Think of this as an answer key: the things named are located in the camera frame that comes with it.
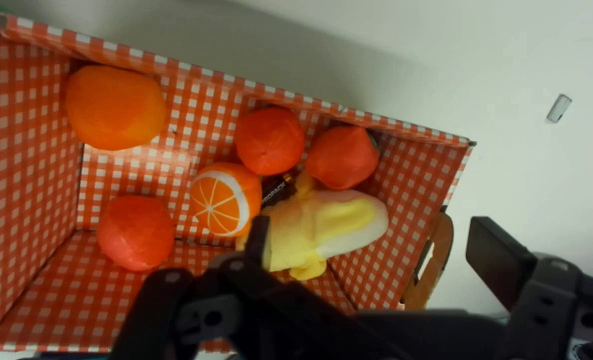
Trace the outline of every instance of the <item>red checkered pattern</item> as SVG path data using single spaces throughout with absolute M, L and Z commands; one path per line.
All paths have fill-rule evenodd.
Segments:
M 365 249 L 331 260 L 307 285 L 345 311 L 351 303 L 397 307 L 469 139 L 24 18 L 0 23 L 0 348 L 108 350 L 144 278 L 112 265 L 94 243 L 104 204 L 122 191 L 168 201 L 176 234 L 190 238 L 176 245 L 172 265 L 202 271 L 227 249 L 188 218 L 186 188 L 204 163 L 231 157 L 237 116 L 263 103 L 293 110 L 307 144 L 331 119 L 377 133 L 381 163 L 363 190 L 387 204 L 391 226 Z M 80 146 L 60 108 L 76 57 L 156 76 L 168 129 L 122 151 Z

